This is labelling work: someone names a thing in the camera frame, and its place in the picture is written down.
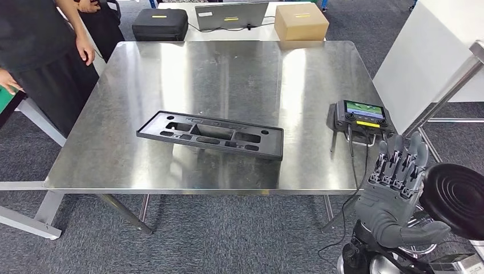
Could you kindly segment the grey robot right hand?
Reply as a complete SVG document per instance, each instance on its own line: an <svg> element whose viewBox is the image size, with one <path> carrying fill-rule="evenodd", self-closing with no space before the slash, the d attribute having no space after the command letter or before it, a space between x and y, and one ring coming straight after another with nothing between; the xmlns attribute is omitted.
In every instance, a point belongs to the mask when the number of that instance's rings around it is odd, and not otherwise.
<svg viewBox="0 0 484 274"><path fill-rule="evenodd" d="M379 143L374 170L355 203L356 214L376 242L386 248L436 244L451 228L442 221L422 227L409 227L418 199L424 190L429 149L419 132L405 148L404 137L397 135L393 148Z"/></svg>

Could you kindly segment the person's hand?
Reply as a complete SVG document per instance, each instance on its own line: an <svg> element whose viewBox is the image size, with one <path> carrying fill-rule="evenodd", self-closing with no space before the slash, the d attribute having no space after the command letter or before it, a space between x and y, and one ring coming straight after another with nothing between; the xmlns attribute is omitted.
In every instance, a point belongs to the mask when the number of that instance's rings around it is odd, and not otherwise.
<svg viewBox="0 0 484 274"><path fill-rule="evenodd" d="M24 89L7 70L1 68L0 71L0 84L4 89L7 90L8 93L15 95L18 91L24 92Z"/></svg>
<svg viewBox="0 0 484 274"><path fill-rule="evenodd" d="M96 13L100 10L100 6L97 1L79 0L77 9L82 13Z"/></svg>
<svg viewBox="0 0 484 274"><path fill-rule="evenodd" d="M90 66L95 59L95 49L86 35L76 35L76 48L82 61Z"/></svg>

